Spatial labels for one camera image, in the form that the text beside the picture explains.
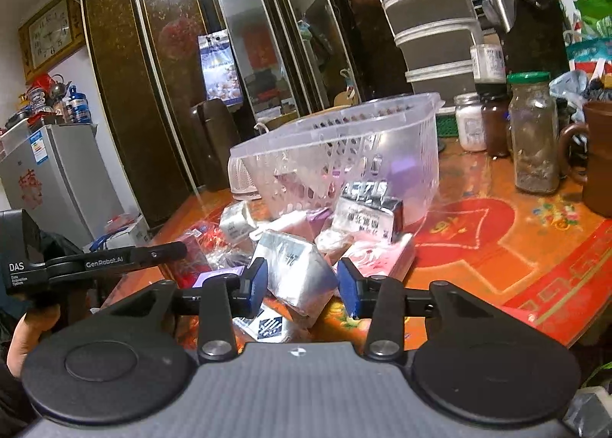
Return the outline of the person left hand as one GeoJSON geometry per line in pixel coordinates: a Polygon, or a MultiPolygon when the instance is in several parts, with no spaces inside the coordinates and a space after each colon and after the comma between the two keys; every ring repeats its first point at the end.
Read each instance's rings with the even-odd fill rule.
{"type": "Polygon", "coordinates": [[[59,318],[59,305],[44,310],[33,308],[23,315],[16,325],[6,357],[7,369],[13,377],[21,378],[27,355],[38,345],[42,335],[54,327],[59,318]]]}

